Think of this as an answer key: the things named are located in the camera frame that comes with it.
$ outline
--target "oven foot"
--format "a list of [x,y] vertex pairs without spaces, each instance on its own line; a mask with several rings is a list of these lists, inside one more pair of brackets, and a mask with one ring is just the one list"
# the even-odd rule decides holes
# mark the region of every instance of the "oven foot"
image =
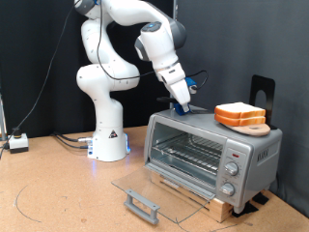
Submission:
[[234,206],[234,212],[235,212],[236,214],[240,214],[240,213],[243,211],[244,206],[245,206],[245,204],[242,205],[242,206],[240,206],[240,207],[235,207],[235,206]]

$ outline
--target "cable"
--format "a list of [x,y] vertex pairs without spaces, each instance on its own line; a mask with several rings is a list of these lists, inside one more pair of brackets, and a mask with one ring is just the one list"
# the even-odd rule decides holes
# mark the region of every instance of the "cable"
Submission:
[[68,138],[68,137],[65,137],[64,135],[62,135],[61,133],[59,133],[59,132],[57,132],[57,131],[54,131],[53,133],[52,133],[52,135],[58,135],[58,136],[60,136],[60,137],[62,137],[62,138],[64,138],[64,139],[66,139],[67,141],[70,141],[70,142],[78,142],[78,139],[75,139],[75,138]]
[[76,147],[76,146],[72,146],[70,145],[69,143],[66,143],[64,140],[62,140],[60,137],[58,137],[58,135],[54,134],[54,136],[56,138],[58,138],[60,141],[62,141],[64,144],[66,144],[67,146],[69,147],[72,147],[72,148],[77,148],[77,149],[88,149],[88,146],[80,146],[80,147]]
[[197,72],[197,73],[195,73],[195,74],[191,74],[191,75],[188,75],[188,76],[198,75],[199,73],[206,73],[206,78],[205,78],[205,80],[203,81],[203,83],[201,84],[200,87],[194,87],[194,86],[192,86],[191,88],[192,88],[193,90],[199,90],[199,89],[201,89],[201,88],[203,87],[203,85],[205,85],[206,81],[208,81],[208,79],[210,78],[210,77],[209,77],[209,73],[208,73],[207,71],[205,71],[205,70],[199,71],[199,72]]
[[63,29],[62,29],[62,33],[61,33],[61,35],[60,35],[60,38],[59,38],[59,40],[58,40],[58,43],[57,43],[55,52],[54,52],[54,54],[52,55],[51,60],[50,60],[50,62],[49,62],[49,67],[48,67],[48,70],[47,70],[47,75],[46,75],[44,84],[42,85],[42,88],[41,88],[41,90],[40,90],[39,96],[38,96],[38,98],[37,98],[35,104],[33,105],[33,107],[32,107],[32,109],[30,110],[30,112],[27,114],[27,116],[26,116],[26,117],[21,121],[21,123],[13,130],[13,132],[12,132],[12,134],[10,135],[10,137],[8,138],[7,142],[3,145],[2,150],[1,150],[1,153],[0,153],[0,159],[2,158],[2,153],[3,153],[3,150],[5,149],[5,146],[9,143],[9,141],[10,141],[10,139],[12,138],[12,136],[14,135],[14,133],[15,133],[15,132],[17,131],[17,129],[20,128],[20,126],[26,121],[26,119],[30,116],[30,114],[33,112],[33,110],[34,110],[35,107],[37,106],[38,101],[39,101],[39,99],[40,99],[40,97],[41,97],[41,94],[42,94],[42,90],[44,89],[44,87],[45,87],[45,85],[46,85],[46,82],[47,82],[47,79],[48,79],[48,77],[49,77],[51,65],[52,65],[52,62],[53,62],[53,60],[54,60],[54,58],[55,58],[55,56],[56,56],[56,53],[57,53],[57,51],[58,51],[60,41],[62,40],[62,37],[63,37],[63,35],[64,35],[64,33],[65,33],[65,29],[66,29],[66,26],[67,26],[67,22],[68,22],[68,18],[69,18],[69,16],[70,16],[70,13],[71,13],[71,11],[73,10],[73,8],[77,5],[77,3],[79,3],[80,1],[81,1],[81,0],[77,1],[77,2],[71,7],[71,9],[70,9],[70,11],[69,11],[69,13],[68,13],[68,15],[67,15],[67,17],[66,17],[65,24],[64,24],[64,27],[63,27]]
[[[102,7],[99,6],[100,8],[100,27],[99,27],[99,40],[98,40],[98,48],[99,48],[99,45],[100,45],[100,42],[101,42],[101,39],[102,39],[102,25],[103,25],[103,19],[102,19],[102,15],[103,15],[103,12],[102,12]],[[152,72],[146,72],[144,74],[140,74],[140,75],[136,75],[136,76],[132,76],[132,77],[125,77],[125,78],[115,78],[113,76],[111,76],[106,70],[105,68],[103,67],[100,59],[99,59],[99,55],[98,55],[98,48],[97,48],[97,57],[98,57],[98,64],[100,65],[100,67],[104,70],[104,72],[112,79],[114,80],[124,80],[124,79],[135,79],[135,78],[139,78],[139,77],[142,77],[142,76],[145,76],[145,75],[149,75],[151,73],[154,73],[154,71]]]

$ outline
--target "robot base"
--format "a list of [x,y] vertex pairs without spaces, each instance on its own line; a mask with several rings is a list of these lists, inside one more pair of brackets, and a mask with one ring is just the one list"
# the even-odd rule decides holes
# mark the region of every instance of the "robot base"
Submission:
[[88,144],[88,158],[101,161],[121,160],[128,154],[123,127],[97,128],[92,144]]

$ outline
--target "wooden table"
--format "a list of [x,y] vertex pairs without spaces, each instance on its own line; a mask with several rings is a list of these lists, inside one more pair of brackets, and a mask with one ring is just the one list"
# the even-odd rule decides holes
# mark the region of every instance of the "wooden table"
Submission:
[[158,225],[147,223],[124,206],[126,194],[111,184],[144,165],[146,129],[125,129],[132,152],[115,162],[88,159],[85,150],[53,137],[29,139],[28,153],[5,152],[0,231],[309,231],[308,218],[269,191],[265,206],[254,204],[258,212],[223,223],[200,212],[180,225],[161,215]]

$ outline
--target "oven rack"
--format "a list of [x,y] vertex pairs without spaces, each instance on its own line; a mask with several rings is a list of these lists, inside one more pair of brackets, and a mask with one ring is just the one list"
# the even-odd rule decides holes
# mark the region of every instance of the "oven rack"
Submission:
[[153,149],[216,175],[223,145],[184,133],[154,145]]

